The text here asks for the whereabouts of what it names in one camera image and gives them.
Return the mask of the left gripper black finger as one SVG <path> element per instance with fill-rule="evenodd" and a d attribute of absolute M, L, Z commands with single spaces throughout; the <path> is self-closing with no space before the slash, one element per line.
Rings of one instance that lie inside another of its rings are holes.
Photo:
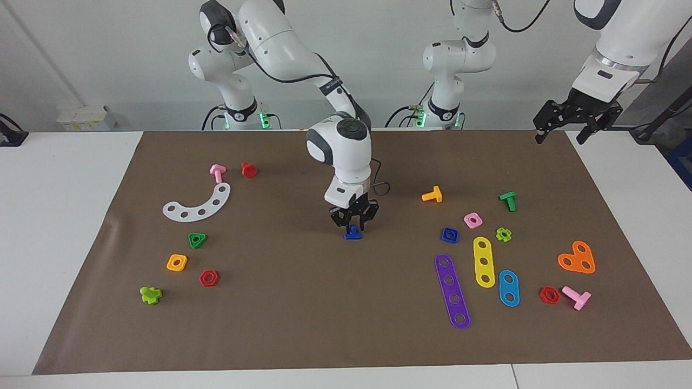
<path fill-rule="evenodd" d="M 590 136 L 595 135 L 598 131 L 610 129 L 620 114 L 622 113 L 622 108 L 620 105 L 613 105 L 610 108 L 603 111 L 603 113 L 598 117 L 590 117 L 586 121 L 585 126 L 576 136 L 576 140 L 579 144 L 585 143 Z"/>
<path fill-rule="evenodd" d="M 566 108 L 566 104 L 557 103 L 553 99 L 549 99 L 543 104 L 539 112 L 534 116 L 536 143 L 542 144 L 551 131 L 566 125 L 563 115 L 564 108 Z"/>

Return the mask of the black pole stand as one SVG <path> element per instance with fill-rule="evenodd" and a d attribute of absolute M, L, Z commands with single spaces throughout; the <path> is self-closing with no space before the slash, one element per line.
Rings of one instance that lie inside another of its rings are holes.
<path fill-rule="evenodd" d="M 678 96 L 667 108 L 662 111 L 654 120 L 650 123 L 645 123 L 645 125 L 640 125 L 643 130 L 637 130 L 634 132 L 633 137 L 640 143 L 646 143 L 650 141 L 653 133 L 660 128 L 666 121 L 675 117 L 677 114 L 684 111 L 685 103 L 689 103 L 692 100 L 692 86 L 687 88 L 680 96 Z"/>

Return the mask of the blue box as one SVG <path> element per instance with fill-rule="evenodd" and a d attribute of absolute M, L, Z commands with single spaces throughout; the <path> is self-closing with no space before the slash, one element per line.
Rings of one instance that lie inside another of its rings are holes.
<path fill-rule="evenodd" d="M 665 155 L 670 167 L 692 191 L 692 136 L 686 138 L 674 150 Z"/>

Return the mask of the brown paper mat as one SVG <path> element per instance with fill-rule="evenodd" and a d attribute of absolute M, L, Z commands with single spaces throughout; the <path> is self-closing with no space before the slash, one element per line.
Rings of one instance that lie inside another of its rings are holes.
<path fill-rule="evenodd" d="M 332 170 L 304 133 L 142 135 L 34 374 L 399 365 L 552 364 L 692 359 L 591 175 L 564 133 L 376 131 L 390 192 L 360 240 L 344 239 L 323 194 Z M 243 177 L 241 163 L 258 169 Z M 168 202 L 198 206 L 227 168 L 227 203 L 174 222 Z M 443 202 L 423 202 L 439 185 Z M 499 200 L 515 191 L 516 212 Z M 483 224 L 469 229 L 464 215 Z M 459 231 L 457 244 L 442 230 Z M 509 242 L 495 237 L 512 231 Z M 188 234 L 207 234 L 190 248 Z M 492 245 L 495 286 L 475 280 L 474 239 Z M 557 263 L 586 242 L 596 271 Z M 171 254 L 185 254 L 181 272 Z M 470 326 L 455 329 L 435 269 L 454 263 Z M 201 273 L 218 272 L 216 286 Z M 498 275 L 519 278 L 521 303 L 500 302 Z M 163 295 L 142 301 L 140 288 Z M 539 298 L 553 286 L 556 305 Z M 577 311 L 561 288 L 591 293 Z"/>

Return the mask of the purple four-hole plate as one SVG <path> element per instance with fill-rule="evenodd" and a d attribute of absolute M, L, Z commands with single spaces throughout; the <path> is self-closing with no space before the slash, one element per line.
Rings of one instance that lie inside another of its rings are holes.
<path fill-rule="evenodd" d="M 448 320 L 455 329 L 467 329 L 470 326 L 470 314 L 453 260 L 448 254 L 438 254 L 434 263 Z"/>

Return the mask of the yellow three-hole plate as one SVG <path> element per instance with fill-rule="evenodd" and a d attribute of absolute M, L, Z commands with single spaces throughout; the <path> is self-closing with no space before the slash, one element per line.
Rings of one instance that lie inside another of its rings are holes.
<path fill-rule="evenodd" d="M 495 286 L 494 256 L 491 242 L 482 236 L 474 239 L 475 280 L 482 288 Z"/>

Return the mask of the white curved five-hole plate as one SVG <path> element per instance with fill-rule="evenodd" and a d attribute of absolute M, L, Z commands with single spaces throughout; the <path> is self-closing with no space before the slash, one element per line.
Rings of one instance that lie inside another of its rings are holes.
<path fill-rule="evenodd" d="M 162 212 L 166 218 L 179 223 L 194 223 L 215 215 L 230 197 L 231 186 L 225 182 L 215 185 L 210 198 L 198 206 L 183 206 L 179 202 L 168 202 Z"/>

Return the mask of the orange angled three-hole plate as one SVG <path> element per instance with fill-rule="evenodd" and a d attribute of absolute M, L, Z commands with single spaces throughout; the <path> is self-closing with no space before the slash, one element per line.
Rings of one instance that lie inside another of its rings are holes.
<path fill-rule="evenodd" d="M 584 241 L 576 240 L 571 247 L 573 247 L 572 253 L 558 255 L 558 265 L 566 271 L 584 274 L 595 273 L 595 258 L 590 246 Z"/>

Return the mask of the blue two-hole plate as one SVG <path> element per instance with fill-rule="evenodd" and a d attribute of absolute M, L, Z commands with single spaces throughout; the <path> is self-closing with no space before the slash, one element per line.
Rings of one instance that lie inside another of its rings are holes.
<path fill-rule="evenodd" d="M 519 278 L 510 269 L 503 269 L 498 275 L 500 302 L 506 307 L 517 307 L 521 303 L 521 288 Z"/>

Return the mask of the white box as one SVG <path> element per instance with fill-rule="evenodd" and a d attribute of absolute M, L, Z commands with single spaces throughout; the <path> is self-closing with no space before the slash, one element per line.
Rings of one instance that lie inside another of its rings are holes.
<path fill-rule="evenodd" d="M 113 131 L 117 126 L 113 114 L 104 105 L 63 109 L 55 123 L 65 131 Z"/>

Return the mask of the black clamp mount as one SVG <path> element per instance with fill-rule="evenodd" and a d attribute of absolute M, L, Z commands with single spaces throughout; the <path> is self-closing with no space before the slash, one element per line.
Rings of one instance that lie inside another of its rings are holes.
<path fill-rule="evenodd" d="M 0 112 L 0 147 L 19 147 L 28 135 L 29 132 L 24 131 L 16 121 Z"/>

